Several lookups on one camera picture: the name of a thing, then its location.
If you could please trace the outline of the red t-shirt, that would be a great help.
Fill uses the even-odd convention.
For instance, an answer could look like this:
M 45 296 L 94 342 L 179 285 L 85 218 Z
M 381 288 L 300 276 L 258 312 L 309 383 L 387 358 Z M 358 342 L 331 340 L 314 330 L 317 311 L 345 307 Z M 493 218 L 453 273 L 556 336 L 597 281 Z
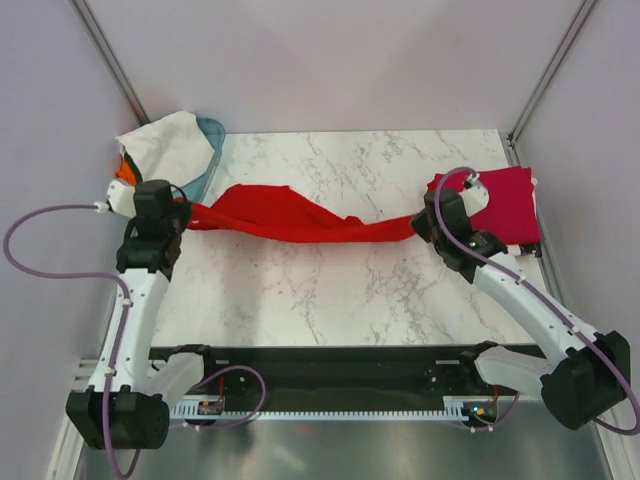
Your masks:
M 411 216 L 365 223 L 340 217 L 288 186 L 228 188 L 212 205 L 195 203 L 191 230 L 225 230 L 300 244 L 399 242 L 415 235 Z

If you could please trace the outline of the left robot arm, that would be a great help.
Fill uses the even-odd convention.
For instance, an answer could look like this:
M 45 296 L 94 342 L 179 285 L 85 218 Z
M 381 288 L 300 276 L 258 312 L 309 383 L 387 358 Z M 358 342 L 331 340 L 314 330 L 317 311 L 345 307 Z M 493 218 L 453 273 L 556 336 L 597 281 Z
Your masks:
M 107 337 L 83 391 L 69 394 L 71 423 L 94 449 L 156 450 L 168 435 L 170 410 L 192 387 L 208 393 L 219 369 L 192 352 L 172 354 L 150 373 L 149 354 L 159 308 L 181 253 L 192 215 L 186 200 L 144 199 L 116 253 L 116 298 Z

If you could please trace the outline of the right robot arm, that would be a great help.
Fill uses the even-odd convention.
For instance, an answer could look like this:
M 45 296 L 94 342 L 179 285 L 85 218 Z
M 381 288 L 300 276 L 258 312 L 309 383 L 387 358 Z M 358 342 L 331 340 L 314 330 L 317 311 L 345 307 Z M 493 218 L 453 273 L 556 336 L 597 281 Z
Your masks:
M 616 331 L 600 333 L 534 287 L 501 241 L 472 228 L 461 194 L 449 188 L 426 193 L 411 227 L 447 268 L 497 302 L 542 352 L 534 357 L 495 342 L 476 345 L 457 371 L 465 391 L 506 387 L 542 401 L 571 430 L 599 421 L 623 401 L 639 409 L 628 341 Z

